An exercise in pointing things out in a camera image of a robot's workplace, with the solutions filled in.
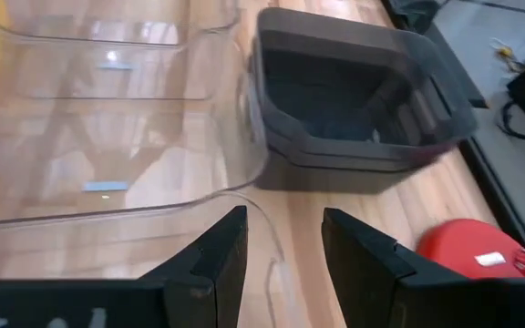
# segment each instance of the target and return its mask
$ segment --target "wooden table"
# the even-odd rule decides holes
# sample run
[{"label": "wooden table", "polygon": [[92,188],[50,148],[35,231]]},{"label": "wooden table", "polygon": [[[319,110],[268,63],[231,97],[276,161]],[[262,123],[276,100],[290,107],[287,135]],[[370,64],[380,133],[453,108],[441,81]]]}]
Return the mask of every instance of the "wooden table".
[{"label": "wooden table", "polygon": [[[99,2],[103,5],[100,5],[98,7],[100,9],[97,8],[96,10],[107,8],[106,2]],[[159,6],[160,4],[163,4],[162,0],[155,2],[155,6]],[[240,34],[243,40],[249,39],[252,36],[257,13],[266,6],[280,6],[321,15],[332,15],[374,25],[391,26],[379,0],[241,0],[244,28],[240,31]],[[181,60],[178,61],[177,64],[179,67],[186,67],[187,63]],[[46,61],[39,61],[31,65],[46,67]],[[170,69],[169,72],[172,77],[188,74],[187,68],[181,68],[180,70]],[[38,81],[37,77],[32,78],[29,83],[36,83]],[[187,77],[183,79],[183,83],[181,84],[186,85],[198,82],[191,77]],[[174,84],[169,85],[168,88],[165,89],[165,92],[174,95],[182,92],[182,89],[183,86]],[[51,108],[57,108],[58,104],[61,104],[61,102],[57,101],[50,106]],[[78,115],[82,113],[95,113],[98,110],[98,106],[115,108],[118,113],[128,113],[131,110],[138,110],[136,105],[128,102],[96,100],[91,104],[92,105],[87,105],[90,107],[82,107],[71,103],[68,108],[63,109],[64,112],[73,113],[71,118],[65,119],[64,123],[70,126],[70,129],[75,135],[81,137],[78,142],[82,142],[82,145],[85,145],[84,149],[90,149],[95,145],[93,139],[103,139],[115,133],[121,135],[123,133],[130,134],[130,136],[127,135],[124,138],[135,137],[135,131],[131,132],[127,130],[127,121],[119,119],[114,120],[113,123],[110,123],[110,121],[104,123],[97,122],[96,128],[93,128],[93,132],[91,132],[93,133],[92,138],[83,137],[86,136],[85,132],[89,130],[91,122],[86,120],[72,120],[73,117],[78,117]],[[156,128],[160,128],[160,122],[166,124],[166,126],[171,124],[171,115],[173,115],[173,117],[180,115],[184,110],[188,110],[190,105],[184,103],[180,104],[178,108],[170,108],[167,110],[161,109],[159,103],[148,102],[146,105],[148,106],[141,110],[142,113],[147,114],[146,117],[143,117],[145,128],[142,128],[142,130],[145,132],[137,137],[141,140],[139,142],[140,147],[148,145],[148,148],[152,150],[144,153],[139,159],[135,159],[136,161],[131,162],[133,164],[130,165],[136,169],[130,173],[130,178],[134,181],[139,181],[139,183],[135,183],[134,188],[131,186],[129,194],[125,193],[120,196],[111,196],[111,200],[100,207],[98,205],[98,199],[91,199],[90,196],[81,194],[80,192],[60,192],[58,193],[59,196],[54,199],[41,198],[43,192],[45,193],[46,190],[58,191],[72,188],[70,184],[72,182],[67,180],[66,183],[60,187],[54,184],[54,188],[57,188],[57,190],[54,188],[50,189],[50,177],[55,177],[54,179],[56,179],[57,177],[61,177],[61,173],[57,171],[47,171],[48,173],[46,173],[44,177],[37,176],[35,179],[26,177],[27,179],[21,182],[23,185],[21,183],[19,185],[20,187],[26,185],[33,187],[33,185],[36,184],[37,195],[32,195],[33,197],[28,198],[29,200],[35,201],[36,205],[29,201],[21,202],[24,200],[18,200],[12,203],[7,199],[5,204],[8,206],[3,207],[0,201],[0,219],[8,218],[10,215],[29,217],[155,205],[155,203],[152,202],[155,200],[146,200],[146,198],[143,197],[143,194],[148,193],[159,193],[161,197],[166,197],[168,200],[171,200],[171,202],[190,200],[200,196],[204,190],[185,189],[182,190],[183,192],[180,192],[179,186],[177,185],[166,185],[163,187],[163,185],[156,184],[156,181],[162,182],[165,179],[162,171],[165,168],[169,169],[172,166],[174,168],[176,165],[179,166],[180,159],[186,160],[185,165],[195,166],[200,165],[200,163],[206,160],[206,158],[200,156],[203,149],[195,149],[195,147],[199,147],[207,141],[209,136],[203,131],[208,131],[210,127],[205,126],[203,121],[199,119],[192,120],[191,117],[182,116],[181,121],[185,125],[183,127],[184,131],[202,131],[203,133],[187,134],[183,136],[184,138],[179,138],[178,135],[165,135],[162,136],[163,139],[157,138],[154,134],[156,133]],[[46,105],[40,108],[30,106],[25,108],[31,108],[29,110],[34,111],[34,113],[45,113],[46,115],[52,112],[52,109],[47,108]],[[200,108],[191,108],[191,110],[194,113],[201,111]],[[18,131],[21,130],[21,133],[19,133],[21,138],[26,137],[26,135],[32,132],[50,133],[50,138],[41,138],[49,140],[50,143],[34,145],[32,146],[33,148],[25,149],[14,149],[12,147],[13,145],[7,145],[12,148],[0,149],[0,155],[3,154],[1,156],[9,157],[7,160],[8,164],[14,163],[15,161],[17,165],[15,169],[9,171],[6,171],[6,168],[14,168],[15,166],[1,167],[0,176],[8,174],[13,175],[15,179],[17,175],[22,175],[23,172],[29,169],[29,166],[32,165],[30,163],[37,165],[38,156],[51,156],[50,154],[42,155],[41,153],[34,152],[38,146],[54,148],[58,147],[58,144],[55,144],[54,140],[62,141],[62,136],[57,132],[58,126],[53,126],[51,130],[46,132],[44,126],[47,127],[47,122],[32,122],[29,120],[29,124],[21,126],[14,123],[14,118],[24,114],[25,113],[18,113],[16,111],[6,112],[5,116],[10,120],[10,124],[5,126],[5,128],[9,129],[5,131],[5,133],[14,135],[14,133],[19,133]],[[176,147],[187,150],[184,155],[185,157],[180,154],[176,155],[175,153],[170,153],[168,156],[162,155],[165,153],[165,149],[175,149]],[[14,159],[13,156],[10,157],[10,155],[6,155],[5,152],[8,150],[15,151],[19,154],[18,157]],[[123,154],[100,151],[95,153],[94,151],[86,152],[83,150],[80,156],[82,158],[68,160],[76,160],[84,163],[86,162],[84,159],[87,159],[95,169],[97,169],[97,166],[100,168],[97,171],[106,173],[104,176],[95,176],[93,173],[90,173],[90,169],[88,169],[85,164],[82,164],[82,171],[79,172],[79,176],[81,176],[80,178],[83,181],[91,179],[108,180],[111,179],[111,173],[120,173],[121,170],[123,170],[123,168],[116,164],[119,160],[122,160]],[[177,168],[177,172],[180,175],[185,174],[183,169],[180,168]],[[191,178],[194,180],[210,181],[211,185],[209,185],[207,189],[228,187],[224,185],[224,182],[212,181],[211,177],[203,172],[201,175],[193,175]],[[363,220],[379,230],[388,233],[411,249],[414,249],[418,238],[424,231],[446,220],[474,218],[495,224],[488,205],[484,201],[476,181],[473,179],[458,150],[448,153],[438,163],[420,170],[409,179],[402,181],[394,188],[386,190],[379,195],[359,195],[352,192],[343,192],[338,190],[334,185],[338,179],[345,179],[345,177],[342,177],[341,172],[318,170],[311,174],[307,181],[301,181],[310,187],[309,191],[262,190],[256,186],[249,186],[236,191],[243,195],[243,197],[256,203],[270,218],[278,235],[279,242],[282,245],[284,258],[293,275],[295,300],[303,311],[303,325],[305,326],[317,328],[345,326],[327,268],[324,264],[320,227],[323,219],[323,209],[325,207],[335,207],[344,210],[359,220]],[[165,180],[173,184],[179,183],[175,182],[175,179],[171,177]],[[68,232],[66,235],[73,239],[80,238],[79,236],[69,235]],[[40,238],[35,235],[33,237],[36,240]],[[77,250],[65,250],[61,256],[67,256],[68,258],[74,257],[75,251]],[[14,259],[5,256],[0,258],[0,275],[3,275],[1,273],[3,269],[1,268],[5,267],[9,262],[13,262],[13,260]],[[40,265],[42,261],[45,264],[54,262],[51,259],[38,260],[37,263],[39,264],[32,263],[32,265]],[[147,266],[148,264],[145,263],[145,266],[136,268],[134,272],[147,269]]]}]

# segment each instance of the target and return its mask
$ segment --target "gray floor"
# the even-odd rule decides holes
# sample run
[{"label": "gray floor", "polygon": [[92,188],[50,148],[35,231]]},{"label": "gray floor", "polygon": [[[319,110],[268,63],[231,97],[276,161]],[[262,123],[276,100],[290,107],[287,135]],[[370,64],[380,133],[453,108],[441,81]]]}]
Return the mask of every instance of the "gray floor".
[{"label": "gray floor", "polygon": [[[486,2],[525,9],[522,0]],[[525,221],[525,141],[504,135],[495,125],[496,114],[508,99],[505,86],[512,74],[489,46],[491,38],[496,37],[511,46],[520,60],[525,60],[525,14],[452,0],[435,23],[488,100],[490,109],[475,109],[480,127],[476,138]],[[518,108],[513,108],[512,114],[512,126],[525,132],[525,115]]]}]

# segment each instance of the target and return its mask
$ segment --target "red object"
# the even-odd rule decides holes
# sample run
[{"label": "red object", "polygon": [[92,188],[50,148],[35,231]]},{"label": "red object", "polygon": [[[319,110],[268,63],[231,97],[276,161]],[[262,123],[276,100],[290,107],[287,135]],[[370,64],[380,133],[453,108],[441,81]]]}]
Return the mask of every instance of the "red object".
[{"label": "red object", "polygon": [[472,279],[525,277],[525,250],[505,232],[470,219],[428,231],[417,253]]}]

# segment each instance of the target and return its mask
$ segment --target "wood grain surface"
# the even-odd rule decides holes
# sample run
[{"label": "wood grain surface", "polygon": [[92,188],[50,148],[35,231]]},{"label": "wood grain surface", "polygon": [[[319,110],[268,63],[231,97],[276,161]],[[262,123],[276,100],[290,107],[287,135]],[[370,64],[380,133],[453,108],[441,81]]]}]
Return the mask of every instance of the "wood grain surface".
[{"label": "wood grain surface", "polygon": [[[148,29],[153,28],[160,36],[156,42],[173,45],[189,38],[194,31],[174,24],[175,33],[167,33],[165,30],[172,27],[155,22],[172,19],[209,22],[210,18],[204,16],[204,12],[212,10],[205,5],[209,1],[188,1],[187,5],[172,1],[175,3],[172,8],[164,5],[167,3],[156,0],[138,6],[131,2],[124,7],[127,10],[121,8],[123,10],[119,11],[108,0],[86,1],[88,11],[95,15],[106,14],[114,18],[132,13],[133,21],[139,17],[150,20]],[[267,6],[390,26],[379,0],[241,0],[240,6],[242,25],[238,34],[246,44],[255,29],[258,12]],[[70,10],[60,8],[57,14]],[[158,15],[163,12],[174,18]],[[15,20],[17,29],[33,28],[28,19],[21,17],[24,16]],[[220,18],[217,19],[212,19],[213,24],[220,23]],[[94,22],[83,23],[80,26],[84,27],[74,30],[71,24],[63,25],[60,19],[59,23],[55,20],[54,25],[40,26],[37,31],[46,36],[73,33],[76,37],[90,31],[93,25]],[[107,29],[103,36],[125,37],[111,34],[115,28]],[[142,26],[139,28],[134,36],[142,32]],[[160,104],[159,99],[164,97],[200,99],[208,94],[210,81],[200,78],[195,64],[211,67],[219,58],[212,55],[210,49],[168,54],[150,50],[143,57],[133,50],[120,50],[118,54],[127,58],[121,60],[121,64],[150,63],[145,74],[153,74],[150,79],[153,82],[143,82],[145,79],[135,76],[134,70],[91,74],[92,69],[78,61],[69,61],[68,66],[63,67],[58,64],[61,58],[83,56],[97,60],[97,65],[105,65],[106,48],[87,50],[83,54],[77,53],[78,48],[66,47],[42,46],[34,50],[20,45],[9,50],[14,55],[6,64],[15,69],[9,70],[13,74],[4,72],[5,76],[0,77],[0,220],[134,209],[195,200],[213,190],[233,187],[256,171],[237,171],[247,164],[252,166],[251,162],[241,162],[241,159],[251,155],[249,160],[256,161],[253,155],[256,152],[233,156],[229,151],[241,151],[240,142],[225,140],[222,143],[225,146],[218,148],[212,142],[215,138],[224,138],[215,131],[220,128],[216,124],[221,121],[230,121],[223,129],[232,132],[233,136],[241,135],[240,124],[226,119],[233,113],[212,111],[210,103],[200,101],[170,102],[167,107]],[[202,58],[199,55],[202,53],[210,56]],[[221,77],[221,73],[212,72],[215,78]],[[73,78],[66,79],[66,74]],[[52,76],[63,78],[50,80]],[[107,87],[90,91],[78,84],[82,81]],[[74,96],[75,92],[76,96],[93,99],[46,100],[47,97]],[[119,95],[129,100],[106,99]],[[249,146],[260,145],[253,141]],[[473,218],[495,224],[476,181],[457,150],[378,195],[362,195],[353,189],[340,188],[341,184],[349,185],[350,181],[362,183],[362,177],[354,177],[353,172],[295,169],[275,156],[272,163],[275,165],[273,171],[263,178],[279,181],[273,189],[254,184],[237,190],[230,202],[214,200],[216,210],[211,207],[210,210],[194,209],[188,214],[192,218],[220,217],[229,206],[250,200],[256,204],[249,207],[253,217],[258,218],[256,221],[264,221],[266,217],[272,224],[272,228],[258,228],[268,236],[254,241],[249,249],[248,273],[256,282],[273,281],[272,291],[269,294],[259,285],[247,287],[248,297],[243,302],[241,314],[243,326],[345,327],[324,261],[320,228],[325,207],[347,211],[411,249],[424,231],[446,220]],[[228,172],[234,172],[235,176],[229,176]],[[87,181],[103,180],[126,181],[129,189],[106,193],[82,190]],[[170,256],[159,250],[177,250],[196,235],[194,225],[187,221],[164,224],[160,218],[166,214],[170,215],[169,212],[143,214],[139,221],[129,214],[113,215],[112,219],[108,215],[102,217],[103,223],[93,220],[74,225],[44,224],[36,228],[0,230],[0,277],[138,276]],[[211,224],[206,220],[196,226],[203,229]],[[155,239],[179,231],[193,233],[179,240]],[[280,246],[273,243],[274,234]],[[127,257],[124,262],[120,261],[122,254]],[[266,264],[277,259],[284,261],[298,310],[286,305],[293,302],[283,295],[281,283],[289,282],[269,278],[280,270],[272,269],[268,273],[264,265],[256,265],[257,259]],[[300,312],[301,316],[287,323],[285,318],[290,316],[289,311]]]}]

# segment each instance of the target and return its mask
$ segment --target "black cable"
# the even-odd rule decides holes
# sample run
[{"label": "black cable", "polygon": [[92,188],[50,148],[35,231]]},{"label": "black cable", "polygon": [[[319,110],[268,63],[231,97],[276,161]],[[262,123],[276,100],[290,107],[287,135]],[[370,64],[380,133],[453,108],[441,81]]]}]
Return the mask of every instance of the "black cable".
[{"label": "black cable", "polygon": [[501,108],[501,125],[498,124],[498,128],[505,134],[507,134],[510,137],[518,138],[525,140],[525,134],[521,134],[519,132],[514,131],[511,128],[511,114],[510,110],[512,106],[514,106],[516,102],[513,100],[510,100]]}]

